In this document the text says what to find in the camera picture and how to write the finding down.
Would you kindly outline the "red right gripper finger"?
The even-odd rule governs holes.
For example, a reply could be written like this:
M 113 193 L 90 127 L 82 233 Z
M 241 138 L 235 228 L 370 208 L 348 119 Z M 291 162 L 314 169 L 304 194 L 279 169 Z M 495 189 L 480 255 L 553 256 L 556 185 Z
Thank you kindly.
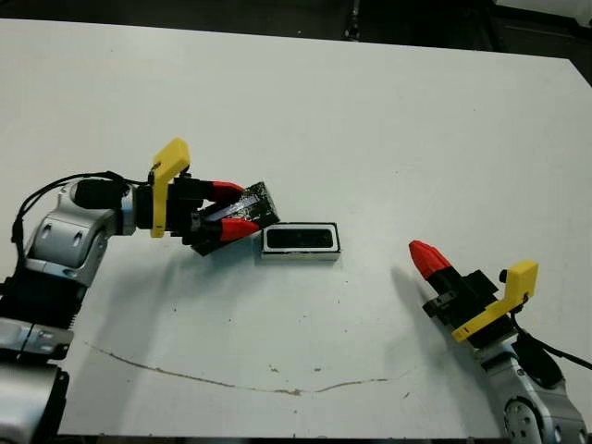
M 467 290 L 464 277 L 436 247 L 412 240 L 409 250 L 418 272 L 438 295 Z

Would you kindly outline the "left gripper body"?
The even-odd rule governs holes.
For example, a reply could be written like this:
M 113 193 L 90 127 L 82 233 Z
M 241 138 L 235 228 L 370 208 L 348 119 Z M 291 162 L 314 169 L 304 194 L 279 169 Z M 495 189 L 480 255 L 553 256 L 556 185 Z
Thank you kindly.
M 154 157 L 146 181 L 135 191 L 135 224 L 152 238 L 188 230 L 191 214 L 203 203 L 200 180 L 189 172 L 189 145 L 173 138 Z

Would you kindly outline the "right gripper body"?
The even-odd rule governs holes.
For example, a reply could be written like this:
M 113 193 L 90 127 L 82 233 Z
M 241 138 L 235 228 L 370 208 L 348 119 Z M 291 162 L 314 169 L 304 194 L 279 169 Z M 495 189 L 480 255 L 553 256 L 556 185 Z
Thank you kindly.
M 437 296 L 423 309 L 449 327 L 456 341 L 484 348 L 513 332 L 510 314 L 534 296 L 538 268 L 535 261 L 522 261 L 504 270 L 505 289 L 499 299 L 498 288 L 480 270 L 463 276 L 448 263 L 426 266 L 422 277 Z

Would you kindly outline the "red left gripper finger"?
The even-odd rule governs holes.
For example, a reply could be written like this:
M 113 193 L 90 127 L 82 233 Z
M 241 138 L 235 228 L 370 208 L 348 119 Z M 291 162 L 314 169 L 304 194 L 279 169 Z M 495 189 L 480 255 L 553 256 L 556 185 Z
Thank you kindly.
M 216 221 L 203 221 L 188 233 L 182 235 L 184 245 L 226 244 L 240 240 L 259 231 L 256 222 L 243 218 L 225 217 Z
M 227 181 L 202 181 L 203 199 L 213 204 L 233 204 L 237 202 L 244 189 Z

